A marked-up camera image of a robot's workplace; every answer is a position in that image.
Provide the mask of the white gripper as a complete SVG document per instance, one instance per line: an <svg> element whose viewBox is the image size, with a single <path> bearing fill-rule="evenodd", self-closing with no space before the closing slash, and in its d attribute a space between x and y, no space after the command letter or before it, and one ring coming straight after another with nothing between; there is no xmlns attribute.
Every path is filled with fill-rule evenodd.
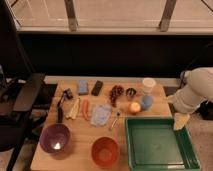
<svg viewBox="0 0 213 171"><path fill-rule="evenodd" d="M167 102L179 112L174 115L173 129L177 131L181 130L190 119L190 115L186 113L193 113L200 107L201 97L196 95L191 88L184 87L169 95Z"/></svg>

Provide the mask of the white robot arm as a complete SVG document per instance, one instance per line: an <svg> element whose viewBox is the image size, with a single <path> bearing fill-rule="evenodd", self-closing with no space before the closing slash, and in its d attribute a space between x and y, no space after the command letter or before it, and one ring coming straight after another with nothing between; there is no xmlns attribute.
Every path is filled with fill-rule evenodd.
<svg viewBox="0 0 213 171"><path fill-rule="evenodd" d="M204 101L213 103L213 67L188 71L186 85L167 97L175 109L173 129L181 130Z"/></svg>

